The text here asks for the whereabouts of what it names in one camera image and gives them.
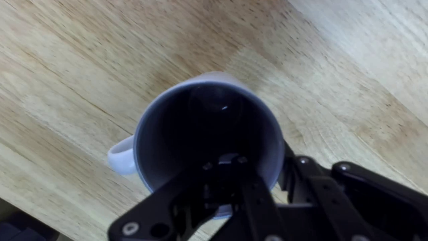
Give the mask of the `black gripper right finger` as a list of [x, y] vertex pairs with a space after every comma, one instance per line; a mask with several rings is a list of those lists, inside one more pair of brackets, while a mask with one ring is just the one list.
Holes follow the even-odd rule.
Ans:
[[286, 149], [279, 186], [291, 241], [428, 241], [428, 196], [353, 162]]

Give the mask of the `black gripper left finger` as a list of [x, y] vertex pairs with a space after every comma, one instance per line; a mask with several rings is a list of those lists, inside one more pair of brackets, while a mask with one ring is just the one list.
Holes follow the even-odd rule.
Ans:
[[116, 218], [108, 241], [186, 241], [227, 205], [217, 241], [286, 241], [269, 188], [243, 157], [192, 165]]

